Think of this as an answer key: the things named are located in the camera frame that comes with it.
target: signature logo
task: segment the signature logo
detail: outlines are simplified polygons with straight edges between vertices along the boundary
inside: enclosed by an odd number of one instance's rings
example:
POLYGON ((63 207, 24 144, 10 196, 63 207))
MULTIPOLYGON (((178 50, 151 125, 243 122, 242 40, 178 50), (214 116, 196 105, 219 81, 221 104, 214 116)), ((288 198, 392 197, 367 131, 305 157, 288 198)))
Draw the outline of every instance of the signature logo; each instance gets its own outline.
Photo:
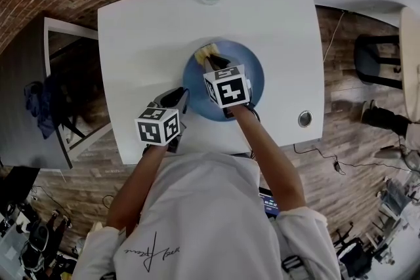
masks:
POLYGON ((179 247, 177 247, 176 249, 173 249, 173 250, 171 250, 171 248, 168 247, 167 249, 164 249, 162 251, 155 252, 155 245, 156 245, 156 236, 157 236, 157 234, 158 233, 155 231, 155 237, 154 237, 154 240, 153 240, 153 247, 152 248, 148 247, 146 251, 124 250, 125 254, 127 254, 127 253, 135 253, 139 257, 147 257, 146 259, 143 260, 143 265, 144 265, 144 268, 146 268, 146 271, 148 273, 150 273, 150 268, 152 267, 152 261, 153 261, 153 258, 155 256, 161 255, 162 256, 162 260, 164 261, 168 256, 172 256, 173 254, 179 252, 179 247))

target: foot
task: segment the foot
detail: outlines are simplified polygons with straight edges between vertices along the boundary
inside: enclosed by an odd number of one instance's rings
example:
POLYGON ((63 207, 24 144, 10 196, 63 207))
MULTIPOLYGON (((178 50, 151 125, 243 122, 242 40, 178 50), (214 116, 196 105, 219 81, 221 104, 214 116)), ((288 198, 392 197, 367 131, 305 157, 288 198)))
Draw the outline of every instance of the foot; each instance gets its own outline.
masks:
POLYGON ((63 215, 63 221, 66 222, 66 226, 71 229, 73 227, 72 221, 66 215, 63 215))
POLYGON ((376 103, 376 100, 371 100, 370 101, 370 108, 373 109, 373 108, 377 108, 377 107, 378 107, 378 104, 376 103))
POLYGON ((360 116, 360 121, 362 121, 363 119, 363 114, 366 112, 366 110, 370 109, 370 105, 371 103, 368 102, 367 100, 363 103, 363 107, 362 107, 362 115, 360 116))

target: black chair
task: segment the black chair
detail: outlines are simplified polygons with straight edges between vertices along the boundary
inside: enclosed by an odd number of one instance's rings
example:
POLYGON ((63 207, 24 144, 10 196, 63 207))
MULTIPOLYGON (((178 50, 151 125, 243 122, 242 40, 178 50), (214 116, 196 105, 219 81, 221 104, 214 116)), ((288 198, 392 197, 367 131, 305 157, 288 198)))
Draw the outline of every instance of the black chair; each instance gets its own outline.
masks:
POLYGON ((381 57, 376 45, 382 43, 391 43, 399 47, 400 37, 398 35, 359 35, 354 44, 354 66, 356 68, 356 74, 364 84, 371 85, 372 83, 376 83, 402 90, 401 81, 379 76, 381 64, 401 66, 401 59, 399 58, 381 57))
POLYGON ((346 266, 349 277, 360 279, 371 270, 373 255, 364 250, 358 237, 342 244, 337 257, 346 266))
POLYGON ((353 222, 350 222, 350 229, 348 229, 348 231, 343 236, 340 234, 340 229, 337 229, 335 231, 337 232, 337 235, 339 235, 339 240, 333 243, 334 247, 345 244, 346 239, 350 236, 350 231, 352 231, 352 228, 353 228, 353 222))

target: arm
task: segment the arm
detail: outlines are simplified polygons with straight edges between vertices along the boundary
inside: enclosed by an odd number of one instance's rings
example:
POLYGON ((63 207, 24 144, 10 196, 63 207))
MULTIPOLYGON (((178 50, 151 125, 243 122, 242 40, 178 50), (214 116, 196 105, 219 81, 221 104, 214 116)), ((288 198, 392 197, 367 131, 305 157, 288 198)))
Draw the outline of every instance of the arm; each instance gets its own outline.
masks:
POLYGON ((135 170, 112 201, 106 226, 122 230, 127 236, 133 232, 157 169, 167 151, 167 146, 152 146, 140 159, 135 170))
POLYGON ((254 151, 262 175, 280 210, 305 207, 305 195, 296 168, 271 139, 257 118, 242 105, 229 108, 235 115, 249 145, 254 151))

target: wooden floor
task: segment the wooden floor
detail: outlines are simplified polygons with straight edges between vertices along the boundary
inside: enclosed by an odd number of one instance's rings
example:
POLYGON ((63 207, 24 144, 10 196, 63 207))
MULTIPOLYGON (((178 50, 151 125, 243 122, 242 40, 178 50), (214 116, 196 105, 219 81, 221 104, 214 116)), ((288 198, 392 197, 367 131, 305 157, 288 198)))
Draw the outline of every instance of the wooden floor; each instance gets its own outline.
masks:
MULTIPOLYGON (((341 11, 318 9, 318 18, 324 52, 341 11)), ((325 60, 325 118, 321 140, 297 144, 298 151, 319 148, 325 156, 336 154, 339 160, 352 164, 380 162, 373 159, 375 151, 398 143, 390 131, 359 124, 361 104, 376 99, 380 106, 403 113, 403 94, 397 89, 367 86, 356 77, 353 64, 354 41, 360 34, 388 35, 398 30, 362 16, 345 14, 325 60)), ((382 48, 384 55, 398 53, 396 47, 382 48)), ((385 66, 384 74, 397 77, 392 66, 385 66)), ((333 159, 323 159, 317 152, 296 154, 293 146, 284 148, 301 174, 310 207, 327 216, 330 233, 337 228, 348 228, 354 222, 353 234, 373 231, 371 221, 377 219, 379 202, 375 194, 383 186, 385 175, 396 176, 399 170, 367 166, 342 165, 346 175, 333 169, 333 159)), ((115 195, 133 167, 122 165, 112 132, 83 152, 74 161, 72 170, 40 172, 36 185, 61 203, 70 213, 73 228, 64 236, 62 250, 69 251, 75 242, 86 236, 92 223, 104 221, 107 208, 102 204, 105 195, 115 195)), ((403 163, 387 161, 390 165, 404 167, 403 163)), ((44 219, 48 219, 57 205, 38 188, 38 201, 33 205, 44 219)))

